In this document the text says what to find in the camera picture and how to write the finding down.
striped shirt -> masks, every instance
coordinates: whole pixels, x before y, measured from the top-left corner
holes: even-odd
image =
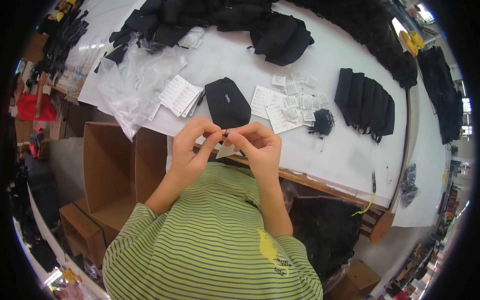
[[[103,261],[113,299],[322,299],[296,238],[264,230],[248,169],[208,163],[170,211],[137,204]]]

worker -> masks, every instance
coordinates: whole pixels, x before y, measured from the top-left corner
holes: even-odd
[[[206,138],[196,154],[195,141]],[[250,169],[207,160],[235,145]],[[223,130],[205,117],[173,140],[171,167],[135,206],[103,261],[113,299],[321,299],[292,237],[278,180],[281,138],[256,122]]]
[[[20,120],[55,121],[60,111],[60,101],[59,99],[52,100],[48,94],[43,93],[47,74],[42,72],[38,79],[37,92],[33,95],[24,91],[25,83],[20,73],[15,75],[14,80],[12,93]]]
[[[65,16],[66,13],[70,11],[74,11],[80,7],[80,5],[83,4],[83,0],[61,0],[57,3],[55,6],[55,9],[59,11],[57,13],[57,21],[60,22],[60,20]]]
[[[53,296],[58,300],[84,300],[82,291],[79,289],[78,285],[67,284],[56,284],[56,289],[53,290]]]
[[[402,288],[396,283],[391,280],[385,288],[386,293],[392,298],[396,300],[408,300],[406,293],[402,290]]]

cardboard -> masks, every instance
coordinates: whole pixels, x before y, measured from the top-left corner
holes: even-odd
[[[420,247],[421,247],[421,244],[418,243],[417,246],[415,247],[415,249],[413,250],[414,252],[418,252],[418,250],[420,250]]]
[[[400,282],[408,273],[408,270],[403,269],[400,274],[396,277],[397,282]]]
[[[22,55],[22,60],[38,63],[43,59],[43,47],[47,42],[48,36],[41,35],[37,31],[32,32],[30,41],[28,42],[26,49]]]
[[[116,123],[87,122],[84,181],[89,213],[121,230],[165,176],[167,137],[141,128],[131,143]]]
[[[343,279],[329,292],[332,300],[363,300],[382,278],[361,260],[352,262]]]
[[[91,214],[88,213],[88,205],[87,205],[87,198],[82,198],[80,200],[75,201],[75,204],[83,210],[89,217],[91,217],[97,224],[101,226],[103,229],[103,233],[105,234],[105,239],[107,240],[107,246],[110,245],[113,240],[117,237],[120,231],[116,230],[112,226],[109,226],[99,219],[95,218]]]
[[[33,121],[22,121],[18,117],[15,117],[15,133],[17,136],[17,145],[30,144],[28,141],[28,135],[32,131]]]
[[[107,247],[99,226],[92,222],[73,203],[60,210],[63,232],[73,255],[80,253],[96,266],[101,266]]]
[[[54,140],[83,137],[85,123],[91,120],[89,107],[60,101],[60,116],[50,124],[50,136]]]

hand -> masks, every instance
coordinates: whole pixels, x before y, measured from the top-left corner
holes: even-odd
[[[38,86],[44,86],[45,85],[45,81],[47,81],[47,74],[45,72],[42,72],[42,74],[40,75],[40,78],[38,79]]]
[[[212,150],[224,139],[220,126],[205,117],[194,117],[173,138],[172,165],[167,175],[174,177],[180,192],[195,182],[204,172]],[[193,152],[195,140],[203,135],[206,140],[197,154]]]
[[[282,139],[259,122],[227,129],[227,133],[225,145],[234,144],[235,152],[245,153],[259,187],[278,184]]]

hair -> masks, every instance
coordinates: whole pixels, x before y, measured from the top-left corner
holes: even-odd
[[[17,90],[17,80],[18,80],[18,77],[20,77],[20,72],[18,72],[17,74],[15,74],[15,76],[13,77],[13,83],[12,83],[12,87],[10,89],[10,92],[11,92],[11,95],[10,97],[15,97],[15,91]]]

